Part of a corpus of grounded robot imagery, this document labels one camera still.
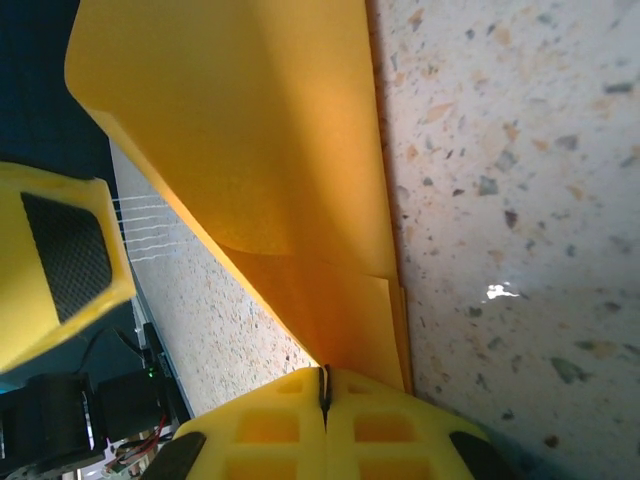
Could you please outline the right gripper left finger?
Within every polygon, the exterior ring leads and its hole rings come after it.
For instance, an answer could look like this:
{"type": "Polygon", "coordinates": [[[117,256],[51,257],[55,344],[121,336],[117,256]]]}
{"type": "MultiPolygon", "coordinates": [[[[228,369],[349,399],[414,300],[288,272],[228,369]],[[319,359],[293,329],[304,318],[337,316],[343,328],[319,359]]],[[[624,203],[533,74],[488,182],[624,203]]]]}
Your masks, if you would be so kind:
{"type": "Polygon", "coordinates": [[[325,371],[296,370],[182,424],[157,479],[325,479],[325,371]]]}

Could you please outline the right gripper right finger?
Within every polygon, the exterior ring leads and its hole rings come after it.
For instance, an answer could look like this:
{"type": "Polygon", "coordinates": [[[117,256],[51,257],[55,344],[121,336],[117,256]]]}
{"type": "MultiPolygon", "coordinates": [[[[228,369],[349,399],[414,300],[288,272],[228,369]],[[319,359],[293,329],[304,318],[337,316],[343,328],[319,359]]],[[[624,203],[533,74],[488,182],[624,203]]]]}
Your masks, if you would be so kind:
{"type": "Polygon", "coordinates": [[[329,479],[516,479],[466,419],[348,370],[327,367],[329,479]]]}

